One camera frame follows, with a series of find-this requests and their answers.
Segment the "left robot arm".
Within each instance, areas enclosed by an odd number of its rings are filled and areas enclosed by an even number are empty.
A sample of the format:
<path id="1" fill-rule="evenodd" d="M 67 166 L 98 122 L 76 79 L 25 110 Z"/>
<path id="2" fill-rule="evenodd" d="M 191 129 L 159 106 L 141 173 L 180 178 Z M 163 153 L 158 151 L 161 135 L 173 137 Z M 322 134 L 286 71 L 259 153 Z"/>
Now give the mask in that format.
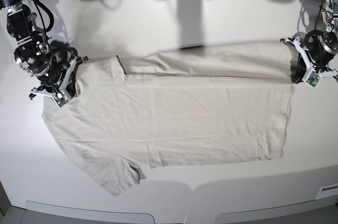
<path id="1" fill-rule="evenodd" d="M 306 83 L 316 88 L 322 79 L 337 80 L 337 70 L 329 67 L 337 56 L 337 0 L 321 0 L 314 29 L 305 37 L 281 39 L 298 53 L 292 72 L 292 83 Z"/>

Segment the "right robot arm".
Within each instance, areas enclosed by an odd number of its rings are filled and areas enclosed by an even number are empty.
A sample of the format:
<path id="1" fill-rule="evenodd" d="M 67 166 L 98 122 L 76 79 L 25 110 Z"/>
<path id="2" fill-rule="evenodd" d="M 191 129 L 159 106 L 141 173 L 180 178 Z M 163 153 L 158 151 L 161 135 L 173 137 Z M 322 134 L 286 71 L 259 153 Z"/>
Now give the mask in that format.
<path id="1" fill-rule="evenodd" d="M 77 68 L 88 58 L 67 43 L 49 40 L 54 16 L 39 0 L 1 0 L 1 9 L 7 10 L 7 31 L 17 42 L 16 64 L 40 81 L 29 98 L 48 97 L 58 107 L 67 104 L 76 96 Z"/>

